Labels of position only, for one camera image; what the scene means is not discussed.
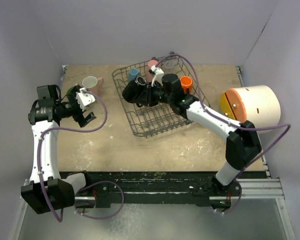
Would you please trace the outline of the pink mug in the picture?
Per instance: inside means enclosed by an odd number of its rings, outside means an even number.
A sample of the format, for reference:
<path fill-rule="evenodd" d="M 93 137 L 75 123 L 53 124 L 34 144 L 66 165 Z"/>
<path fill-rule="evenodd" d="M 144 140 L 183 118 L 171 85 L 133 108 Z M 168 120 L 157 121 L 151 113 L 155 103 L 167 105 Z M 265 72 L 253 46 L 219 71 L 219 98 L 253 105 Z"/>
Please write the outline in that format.
<path fill-rule="evenodd" d="M 103 84 L 104 79 L 102 77 L 87 76 L 82 80 L 82 86 L 98 96 Z"/>

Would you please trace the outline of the white cat mug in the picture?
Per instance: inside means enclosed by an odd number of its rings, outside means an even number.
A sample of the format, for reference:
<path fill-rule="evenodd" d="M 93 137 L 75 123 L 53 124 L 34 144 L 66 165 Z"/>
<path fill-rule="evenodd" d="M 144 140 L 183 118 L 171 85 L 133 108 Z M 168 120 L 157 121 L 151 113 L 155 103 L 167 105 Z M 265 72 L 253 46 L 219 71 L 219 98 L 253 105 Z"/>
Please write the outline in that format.
<path fill-rule="evenodd" d="M 82 86 L 80 86 L 80 85 L 77 84 L 77 85 L 75 85 L 75 86 L 69 88 L 69 89 L 67 90 L 67 92 L 66 92 L 66 95 L 67 95 L 67 96 L 76 96 L 77 93 L 80 93 L 80 92 L 81 92 L 81 89 L 82 89 L 82 88 L 83 88 Z"/>

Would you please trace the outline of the black mug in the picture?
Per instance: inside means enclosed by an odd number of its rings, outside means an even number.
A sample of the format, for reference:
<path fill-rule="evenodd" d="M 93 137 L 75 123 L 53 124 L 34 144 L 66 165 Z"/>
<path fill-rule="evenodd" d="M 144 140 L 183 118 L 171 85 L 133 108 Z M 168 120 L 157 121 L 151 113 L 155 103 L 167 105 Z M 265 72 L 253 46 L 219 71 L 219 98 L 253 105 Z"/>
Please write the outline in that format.
<path fill-rule="evenodd" d="M 131 80 L 122 91 L 122 97 L 128 103 L 134 103 L 135 100 L 144 92 L 147 81 L 142 76 L 137 76 Z"/>

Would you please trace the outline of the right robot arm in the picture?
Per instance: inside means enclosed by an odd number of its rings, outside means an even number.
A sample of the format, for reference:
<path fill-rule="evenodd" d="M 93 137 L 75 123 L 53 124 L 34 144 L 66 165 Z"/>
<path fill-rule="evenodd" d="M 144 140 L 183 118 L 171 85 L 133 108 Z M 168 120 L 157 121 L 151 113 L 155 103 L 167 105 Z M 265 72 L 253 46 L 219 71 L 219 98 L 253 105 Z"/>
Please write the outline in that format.
<path fill-rule="evenodd" d="M 225 163 L 212 183 L 212 190 L 218 196 L 230 190 L 230 183 L 262 150 L 252 122 L 241 123 L 207 107 L 183 90 L 176 74 L 164 75 L 162 83 L 155 82 L 154 86 L 147 84 L 137 101 L 147 107 L 167 104 L 175 114 L 202 125 L 225 141 Z"/>

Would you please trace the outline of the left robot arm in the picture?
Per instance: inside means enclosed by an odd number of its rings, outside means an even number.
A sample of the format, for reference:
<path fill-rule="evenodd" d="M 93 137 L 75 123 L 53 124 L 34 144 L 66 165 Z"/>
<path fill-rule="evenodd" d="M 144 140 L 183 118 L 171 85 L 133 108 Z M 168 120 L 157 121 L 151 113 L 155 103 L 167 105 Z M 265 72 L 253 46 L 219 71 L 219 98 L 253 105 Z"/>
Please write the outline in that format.
<path fill-rule="evenodd" d="M 73 206 L 76 193 L 88 196 L 93 191 L 91 177 L 85 170 L 61 177 L 57 143 L 62 119 L 73 118 L 81 128 L 96 119 L 93 112 L 84 116 L 96 99 L 80 85 L 67 91 L 67 101 L 62 101 L 58 85 L 39 86 L 36 90 L 37 100 L 28 114 L 34 140 L 33 166 L 29 184 L 21 187 L 20 193 L 37 214 L 44 214 Z"/>

